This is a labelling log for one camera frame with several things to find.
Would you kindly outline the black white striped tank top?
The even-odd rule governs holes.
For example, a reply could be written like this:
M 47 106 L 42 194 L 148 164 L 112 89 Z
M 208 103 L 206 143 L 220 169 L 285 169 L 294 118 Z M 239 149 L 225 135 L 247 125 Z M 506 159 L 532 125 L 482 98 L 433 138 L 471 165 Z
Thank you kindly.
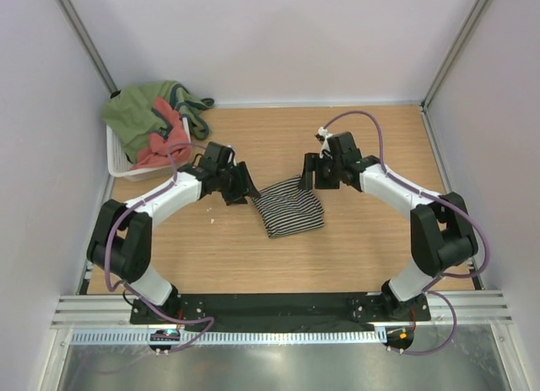
M 259 198 L 251 198 L 262 217 L 267 236 L 276 239 L 321 229 L 324 209 L 310 190 L 299 188 L 300 176 L 263 188 Z

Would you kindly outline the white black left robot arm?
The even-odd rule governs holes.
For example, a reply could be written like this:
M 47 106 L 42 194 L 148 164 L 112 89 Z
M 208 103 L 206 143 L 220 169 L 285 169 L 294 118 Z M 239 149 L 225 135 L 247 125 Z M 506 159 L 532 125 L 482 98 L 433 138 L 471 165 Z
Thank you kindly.
M 87 259 L 104 272 L 107 290 L 124 287 L 160 323 L 172 322 L 181 304 L 176 287 L 151 264 L 154 228 L 212 193 L 227 205 L 260 196 L 247 164 L 229 146 L 211 142 L 193 162 L 171 165 L 171 177 L 149 192 L 126 202 L 106 201 L 87 249 Z

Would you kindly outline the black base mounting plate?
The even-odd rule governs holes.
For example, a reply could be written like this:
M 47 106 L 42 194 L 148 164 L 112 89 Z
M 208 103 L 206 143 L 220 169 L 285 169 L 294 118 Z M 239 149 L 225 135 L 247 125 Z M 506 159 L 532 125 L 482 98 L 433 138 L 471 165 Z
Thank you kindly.
M 215 326 L 292 323 L 382 323 L 431 319 L 426 296 L 399 303 L 378 292 L 185 294 L 172 306 L 173 317 L 198 320 L 209 315 Z

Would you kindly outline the aluminium frame rail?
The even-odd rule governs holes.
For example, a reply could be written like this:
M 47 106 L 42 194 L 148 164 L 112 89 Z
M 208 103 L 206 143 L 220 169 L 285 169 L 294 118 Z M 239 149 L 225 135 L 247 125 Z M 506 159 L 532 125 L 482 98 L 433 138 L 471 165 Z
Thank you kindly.
M 427 296 L 436 324 L 450 324 L 451 303 L 459 324 L 510 324 L 512 317 L 500 291 L 443 291 Z M 57 303 L 51 327 L 120 328 L 128 325 L 131 308 L 121 296 L 63 296 Z

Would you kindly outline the salmon red tank top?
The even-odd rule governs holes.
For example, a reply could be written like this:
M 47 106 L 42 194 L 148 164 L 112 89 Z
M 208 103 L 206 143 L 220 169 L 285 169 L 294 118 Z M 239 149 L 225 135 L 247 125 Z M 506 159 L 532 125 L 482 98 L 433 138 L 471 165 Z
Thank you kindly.
M 143 147 L 137 152 L 131 169 L 169 166 L 171 160 L 179 166 L 190 160 L 190 136 L 184 128 L 180 113 L 158 96 L 151 108 L 151 116 L 164 126 L 154 126 L 143 136 Z

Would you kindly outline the green tank top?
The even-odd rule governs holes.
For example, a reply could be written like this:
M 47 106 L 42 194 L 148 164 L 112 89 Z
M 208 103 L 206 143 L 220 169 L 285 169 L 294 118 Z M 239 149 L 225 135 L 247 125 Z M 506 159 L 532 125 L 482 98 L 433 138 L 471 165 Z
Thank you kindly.
M 210 134 L 210 127 L 201 114 L 214 107 L 214 99 L 199 98 L 175 80 L 131 84 L 111 95 L 101 111 L 101 118 L 120 139 L 122 150 L 132 165 L 143 147 L 143 136 L 154 126 L 164 126 L 151 116 L 158 96 L 180 113 L 190 140 L 203 141 Z

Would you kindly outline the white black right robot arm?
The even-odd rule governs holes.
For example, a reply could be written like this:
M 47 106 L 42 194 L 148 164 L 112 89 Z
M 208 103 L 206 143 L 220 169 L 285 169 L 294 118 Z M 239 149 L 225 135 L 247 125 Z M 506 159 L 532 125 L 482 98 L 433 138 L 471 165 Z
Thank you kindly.
M 391 320 L 405 319 L 446 270 L 478 252 L 465 201 L 457 193 L 441 195 L 393 173 L 384 162 L 363 156 L 350 132 L 320 128 L 321 150 L 308 153 L 299 187 L 338 189 L 341 185 L 370 194 L 406 217 L 410 224 L 411 262 L 381 287 L 380 308 Z

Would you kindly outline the white plastic basket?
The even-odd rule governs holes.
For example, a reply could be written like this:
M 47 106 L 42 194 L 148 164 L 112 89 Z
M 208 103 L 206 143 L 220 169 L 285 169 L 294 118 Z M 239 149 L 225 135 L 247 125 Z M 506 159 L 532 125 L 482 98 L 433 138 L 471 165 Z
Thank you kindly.
M 132 163 L 122 150 L 120 139 L 109 126 L 105 127 L 105 131 L 107 166 L 111 176 L 124 178 L 130 182 L 141 182 L 167 174 L 167 170 L 164 167 L 132 170 Z

